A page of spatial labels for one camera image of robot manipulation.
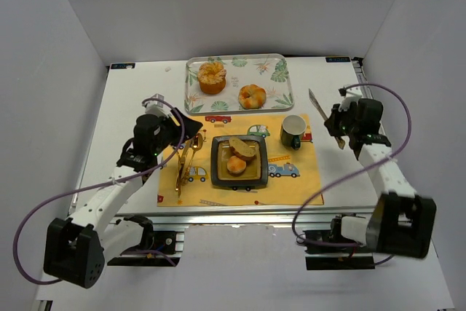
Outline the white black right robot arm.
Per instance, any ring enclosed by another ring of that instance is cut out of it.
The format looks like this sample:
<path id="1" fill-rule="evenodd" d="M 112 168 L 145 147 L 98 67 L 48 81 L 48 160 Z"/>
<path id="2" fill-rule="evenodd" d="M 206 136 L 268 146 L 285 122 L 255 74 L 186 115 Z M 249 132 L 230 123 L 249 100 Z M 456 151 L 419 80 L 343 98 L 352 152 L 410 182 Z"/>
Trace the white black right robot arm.
<path id="1" fill-rule="evenodd" d="M 347 136 L 355 158 L 378 194 L 371 217 L 334 219 L 338 243 L 360 243 L 376 253 L 423 259 L 430 246 L 437 206 L 421 197 L 392 159 L 388 138 L 380 134 L 383 105 L 374 99 L 346 97 L 333 105 L 324 125 L 335 138 Z"/>

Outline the black XDOF label right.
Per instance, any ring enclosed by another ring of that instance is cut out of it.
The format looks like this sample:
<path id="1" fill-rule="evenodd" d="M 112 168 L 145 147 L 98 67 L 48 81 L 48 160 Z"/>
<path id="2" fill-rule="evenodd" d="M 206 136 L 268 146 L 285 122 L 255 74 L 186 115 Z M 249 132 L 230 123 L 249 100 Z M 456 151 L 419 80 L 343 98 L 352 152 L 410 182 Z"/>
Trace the black XDOF label right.
<path id="1" fill-rule="evenodd" d="M 347 56 L 325 57 L 327 63 L 350 63 L 351 59 Z"/>

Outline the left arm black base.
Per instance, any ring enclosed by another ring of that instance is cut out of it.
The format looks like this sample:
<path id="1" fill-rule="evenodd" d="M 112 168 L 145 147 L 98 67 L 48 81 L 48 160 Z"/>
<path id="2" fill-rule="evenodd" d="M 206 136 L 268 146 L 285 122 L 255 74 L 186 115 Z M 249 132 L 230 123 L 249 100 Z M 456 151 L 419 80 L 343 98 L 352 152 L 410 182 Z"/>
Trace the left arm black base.
<path id="1" fill-rule="evenodd" d="M 141 240 L 136 246 L 107 260 L 107 265 L 115 267 L 176 267 L 181 260 L 184 233 L 174 229 L 156 228 L 145 216 L 127 216 L 117 219 L 110 226 L 137 224 L 143 229 Z"/>

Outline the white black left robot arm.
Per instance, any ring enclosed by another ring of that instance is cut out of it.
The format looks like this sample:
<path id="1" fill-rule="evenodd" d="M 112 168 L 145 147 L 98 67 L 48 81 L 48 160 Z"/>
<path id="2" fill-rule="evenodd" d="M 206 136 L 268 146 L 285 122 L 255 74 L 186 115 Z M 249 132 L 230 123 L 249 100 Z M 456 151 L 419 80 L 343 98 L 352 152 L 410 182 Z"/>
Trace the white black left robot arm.
<path id="1" fill-rule="evenodd" d="M 202 129 L 202 123 L 177 108 L 170 115 L 143 114 L 124 145 L 109 183 L 66 219 L 47 228 L 44 272 L 82 288 L 91 288 L 106 262 L 126 251 L 148 251 L 154 228 L 144 216 L 116 219 L 127 200 L 143 187 L 167 148 L 177 150 Z"/>

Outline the black square amber plate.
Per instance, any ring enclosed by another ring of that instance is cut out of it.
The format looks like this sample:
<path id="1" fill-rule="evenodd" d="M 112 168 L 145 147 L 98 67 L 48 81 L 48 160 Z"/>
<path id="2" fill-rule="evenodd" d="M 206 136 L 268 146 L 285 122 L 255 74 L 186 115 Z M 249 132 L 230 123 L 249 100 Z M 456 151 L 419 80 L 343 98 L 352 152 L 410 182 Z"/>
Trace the black square amber plate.
<path id="1" fill-rule="evenodd" d="M 234 152 L 229 145 L 232 135 L 213 138 L 210 153 L 210 176 L 214 186 L 228 187 L 233 190 L 240 188 L 250 191 L 264 187 L 268 181 L 268 162 L 265 139 L 261 136 L 238 135 L 252 150 L 256 152 L 253 159 L 247 160 L 245 170 L 241 174 L 230 173 L 227 162 Z"/>

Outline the yellow vehicle-print placemat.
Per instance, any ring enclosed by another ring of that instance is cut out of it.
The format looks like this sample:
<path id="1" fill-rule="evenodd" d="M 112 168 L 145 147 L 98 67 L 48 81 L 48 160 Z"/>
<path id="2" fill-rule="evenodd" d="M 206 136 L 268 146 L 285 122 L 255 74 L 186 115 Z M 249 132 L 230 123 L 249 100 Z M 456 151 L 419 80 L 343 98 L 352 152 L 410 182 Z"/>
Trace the yellow vehicle-print placemat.
<path id="1" fill-rule="evenodd" d="M 181 191 L 175 189 L 178 158 L 172 158 L 161 170 L 157 204 L 159 207 L 300 205 L 320 188 L 311 129 L 308 127 L 298 150 L 283 146 L 280 130 L 285 115 L 211 114 L 199 117 L 202 149 L 188 156 L 191 165 Z M 210 156 L 213 139 L 225 135 L 261 136 L 265 140 L 269 180 L 262 188 L 219 187 L 212 183 Z"/>

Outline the small round bun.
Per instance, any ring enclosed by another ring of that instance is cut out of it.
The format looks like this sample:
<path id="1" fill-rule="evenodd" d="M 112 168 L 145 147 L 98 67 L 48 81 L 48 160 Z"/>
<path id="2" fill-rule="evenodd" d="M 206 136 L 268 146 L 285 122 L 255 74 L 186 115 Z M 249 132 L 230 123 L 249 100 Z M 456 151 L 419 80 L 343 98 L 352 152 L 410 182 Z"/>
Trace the small round bun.
<path id="1" fill-rule="evenodd" d="M 232 175 L 242 174 L 247 167 L 247 162 L 237 156 L 231 156 L 227 161 L 226 168 Z"/>

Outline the silver metal tongs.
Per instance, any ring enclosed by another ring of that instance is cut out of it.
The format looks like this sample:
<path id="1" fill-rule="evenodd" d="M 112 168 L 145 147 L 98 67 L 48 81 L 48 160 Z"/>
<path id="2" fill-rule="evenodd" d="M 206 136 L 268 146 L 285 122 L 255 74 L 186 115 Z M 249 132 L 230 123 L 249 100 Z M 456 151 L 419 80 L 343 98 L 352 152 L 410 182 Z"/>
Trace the silver metal tongs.
<path id="1" fill-rule="evenodd" d="M 308 89 L 308 95 L 309 95 L 309 100 L 311 102 L 311 104 L 316 108 L 317 112 L 319 113 L 319 115 L 323 118 L 324 121 L 326 121 L 328 119 L 326 113 L 323 111 L 321 105 L 319 104 L 319 102 L 317 101 L 316 97 L 315 97 L 315 94 L 312 92 L 312 90 L 309 88 Z M 340 137 L 337 137 L 335 136 L 334 137 L 338 147 L 340 149 L 344 149 L 345 147 L 345 141 L 340 138 Z"/>

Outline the black xdof label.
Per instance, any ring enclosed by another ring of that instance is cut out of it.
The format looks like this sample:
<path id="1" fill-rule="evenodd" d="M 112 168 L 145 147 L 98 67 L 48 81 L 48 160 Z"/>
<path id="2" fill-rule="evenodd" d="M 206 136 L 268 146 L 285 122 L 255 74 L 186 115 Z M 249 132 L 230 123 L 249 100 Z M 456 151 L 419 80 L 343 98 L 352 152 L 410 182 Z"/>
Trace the black xdof label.
<path id="1" fill-rule="evenodd" d="M 347 56 L 325 57 L 327 63 L 350 63 L 351 59 Z"/>
<path id="2" fill-rule="evenodd" d="M 112 63 L 110 65 L 111 70 L 121 70 L 121 69 L 134 69 L 135 63 Z"/>

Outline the dark green mug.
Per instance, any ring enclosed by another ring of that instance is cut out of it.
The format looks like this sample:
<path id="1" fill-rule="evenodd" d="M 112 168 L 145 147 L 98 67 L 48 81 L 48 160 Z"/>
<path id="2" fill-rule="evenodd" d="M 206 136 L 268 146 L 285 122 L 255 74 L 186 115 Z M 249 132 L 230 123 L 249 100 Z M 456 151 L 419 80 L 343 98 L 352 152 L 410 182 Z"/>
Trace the dark green mug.
<path id="1" fill-rule="evenodd" d="M 280 129 L 280 141 L 285 147 L 298 150 L 301 147 L 301 140 L 306 132 L 307 124 L 298 115 L 288 115 L 284 118 Z"/>

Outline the gold spoon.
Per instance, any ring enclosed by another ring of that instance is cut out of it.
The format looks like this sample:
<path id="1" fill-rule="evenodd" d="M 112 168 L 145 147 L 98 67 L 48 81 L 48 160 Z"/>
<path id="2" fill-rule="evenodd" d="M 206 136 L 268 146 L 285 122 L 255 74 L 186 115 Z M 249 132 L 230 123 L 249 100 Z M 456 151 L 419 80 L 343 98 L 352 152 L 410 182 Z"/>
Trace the gold spoon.
<path id="1" fill-rule="evenodd" d="M 184 175 L 182 178 L 182 184 L 185 185 L 189 180 L 189 172 L 192 166 L 192 162 L 194 160 L 195 154 L 202 148 L 203 146 L 203 136 L 201 133 L 196 134 L 190 143 L 190 148 L 192 150 L 191 158 L 189 159 L 188 165 L 185 167 Z"/>

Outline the leaf-patterned white tray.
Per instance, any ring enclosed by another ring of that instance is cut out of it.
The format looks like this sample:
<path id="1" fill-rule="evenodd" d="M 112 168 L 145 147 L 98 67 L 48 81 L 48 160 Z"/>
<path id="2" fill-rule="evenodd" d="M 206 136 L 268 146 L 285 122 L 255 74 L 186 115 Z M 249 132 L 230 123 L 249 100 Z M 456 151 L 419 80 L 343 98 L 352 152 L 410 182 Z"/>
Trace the leaf-patterned white tray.
<path id="1" fill-rule="evenodd" d="M 201 91 L 197 73 L 204 63 L 221 63 L 226 86 L 218 94 Z M 240 113 L 240 89 L 255 84 L 265 90 L 266 101 L 259 111 L 287 111 L 294 106 L 288 64 L 281 54 L 222 55 L 191 58 L 186 62 L 184 107 L 191 115 L 214 112 Z"/>

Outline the black XDOF label left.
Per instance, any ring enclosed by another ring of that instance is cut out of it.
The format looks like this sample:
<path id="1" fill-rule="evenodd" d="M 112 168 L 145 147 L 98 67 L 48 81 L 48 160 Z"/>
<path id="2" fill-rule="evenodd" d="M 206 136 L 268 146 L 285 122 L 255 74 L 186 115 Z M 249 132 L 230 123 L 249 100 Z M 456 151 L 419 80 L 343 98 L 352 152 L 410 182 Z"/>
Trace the black XDOF label left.
<path id="1" fill-rule="evenodd" d="M 134 69 L 135 63 L 112 63 L 110 65 L 111 70 L 121 70 L 121 69 Z"/>

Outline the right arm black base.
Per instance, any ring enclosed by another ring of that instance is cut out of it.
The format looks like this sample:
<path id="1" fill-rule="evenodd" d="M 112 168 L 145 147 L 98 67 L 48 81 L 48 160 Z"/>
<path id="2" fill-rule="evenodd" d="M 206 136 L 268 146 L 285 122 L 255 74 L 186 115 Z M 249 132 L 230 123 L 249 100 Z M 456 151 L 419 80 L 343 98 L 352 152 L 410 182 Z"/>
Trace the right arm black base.
<path id="1" fill-rule="evenodd" d="M 369 270 L 375 268 L 373 254 L 365 247 L 333 247 L 310 245 L 304 240 L 328 239 L 329 230 L 307 230 L 296 238 L 296 244 L 304 248 L 307 271 Z"/>

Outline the seeded bread slice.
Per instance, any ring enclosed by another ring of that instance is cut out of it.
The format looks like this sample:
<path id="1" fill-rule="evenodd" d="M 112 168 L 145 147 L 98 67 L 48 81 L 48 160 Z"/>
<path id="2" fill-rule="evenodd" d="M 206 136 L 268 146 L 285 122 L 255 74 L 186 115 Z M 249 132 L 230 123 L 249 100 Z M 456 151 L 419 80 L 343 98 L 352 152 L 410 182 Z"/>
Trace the seeded bread slice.
<path id="1" fill-rule="evenodd" d="M 238 137 L 233 136 L 229 138 L 229 147 L 234 155 L 241 160 L 250 161 L 256 157 L 255 149 Z"/>

